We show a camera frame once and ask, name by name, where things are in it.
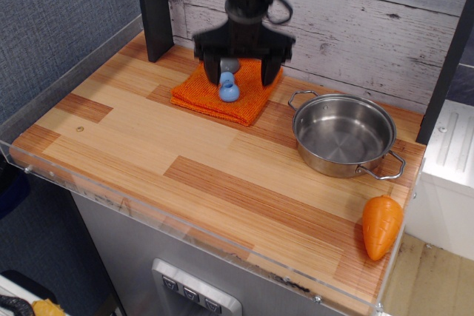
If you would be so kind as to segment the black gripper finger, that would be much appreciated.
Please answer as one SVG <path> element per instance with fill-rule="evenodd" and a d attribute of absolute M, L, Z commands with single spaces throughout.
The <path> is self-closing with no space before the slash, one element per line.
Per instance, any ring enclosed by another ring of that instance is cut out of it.
<path fill-rule="evenodd" d="M 263 87 L 270 86 L 279 70 L 281 69 L 281 62 L 274 58 L 264 58 L 261 60 L 261 83 Z"/>
<path fill-rule="evenodd" d="M 207 79 L 211 84 L 215 86 L 219 85 L 221 76 L 221 57 L 205 53 L 204 54 L 204 71 L 207 75 Z"/>

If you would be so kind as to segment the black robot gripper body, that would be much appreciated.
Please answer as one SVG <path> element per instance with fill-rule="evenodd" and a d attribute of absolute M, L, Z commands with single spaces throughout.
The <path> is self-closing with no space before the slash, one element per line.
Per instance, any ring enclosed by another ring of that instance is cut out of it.
<path fill-rule="evenodd" d="M 232 19 L 193 35 L 194 54 L 216 58 L 257 58 L 267 61 L 287 61 L 296 42 L 293 36 L 271 30 L 261 21 L 241 24 Z"/>

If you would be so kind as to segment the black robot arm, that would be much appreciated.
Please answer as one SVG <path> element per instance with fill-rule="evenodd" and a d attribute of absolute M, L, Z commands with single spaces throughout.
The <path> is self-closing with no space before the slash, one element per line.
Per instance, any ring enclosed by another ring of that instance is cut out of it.
<path fill-rule="evenodd" d="M 226 0 L 227 20 L 218 27 L 193 35 L 194 54 L 204 65 L 210 83 L 219 84 L 221 60 L 255 58 L 261 61 L 261 85 L 274 82 L 282 64 L 292 58 L 294 36 L 264 26 L 269 7 L 274 1 L 287 11 L 284 19 L 268 18 L 274 25 L 286 24 L 293 8 L 286 0 Z"/>

